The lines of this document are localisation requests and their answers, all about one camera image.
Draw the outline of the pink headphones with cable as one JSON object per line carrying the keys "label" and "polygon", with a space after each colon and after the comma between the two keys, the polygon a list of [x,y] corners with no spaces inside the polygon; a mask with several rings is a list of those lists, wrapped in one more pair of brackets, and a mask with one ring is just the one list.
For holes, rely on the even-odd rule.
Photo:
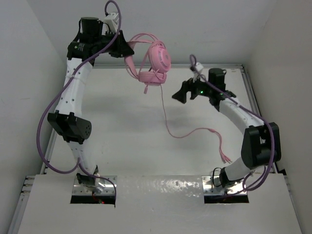
{"label": "pink headphones with cable", "polygon": [[161,86],[167,79],[167,73],[171,68],[171,57],[164,42],[150,33],[139,33],[134,35],[127,44],[131,49],[138,43],[149,44],[139,70],[133,61],[133,56],[126,56],[124,59],[126,70],[130,76],[144,83],[144,93],[147,93],[150,86]]}

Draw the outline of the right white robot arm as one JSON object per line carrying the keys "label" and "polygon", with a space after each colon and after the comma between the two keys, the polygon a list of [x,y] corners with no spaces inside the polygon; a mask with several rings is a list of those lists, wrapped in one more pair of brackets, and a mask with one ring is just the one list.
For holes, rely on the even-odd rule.
{"label": "right white robot arm", "polygon": [[261,116],[242,106],[236,95],[226,90],[226,70],[211,68],[205,78],[198,72],[195,77],[184,81],[172,98],[186,103],[187,93],[191,99],[197,96],[209,98],[209,102],[225,115],[243,134],[240,158],[221,169],[219,184],[225,188],[244,179],[260,166],[271,169],[272,164],[281,159],[279,127],[268,123]]}

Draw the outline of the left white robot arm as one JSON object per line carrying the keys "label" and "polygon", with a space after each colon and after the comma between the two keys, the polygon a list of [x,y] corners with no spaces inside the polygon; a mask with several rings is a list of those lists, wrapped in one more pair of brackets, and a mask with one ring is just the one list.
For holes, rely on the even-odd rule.
{"label": "left white robot arm", "polygon": [[55,111],[46,112],[53,129],[62,136],[70,147],[79,182],[95,185],[100,176],[98,167],[86,151],[92,124],[82,118],[82,99],[87,78],[94,67],[95,59],[103,53],[114,58],[134,54],[121,30],[118,14],[110,13],[104,20],[82,17],[78,33],[67,47],[67,73],[63,89],[57,95]]}

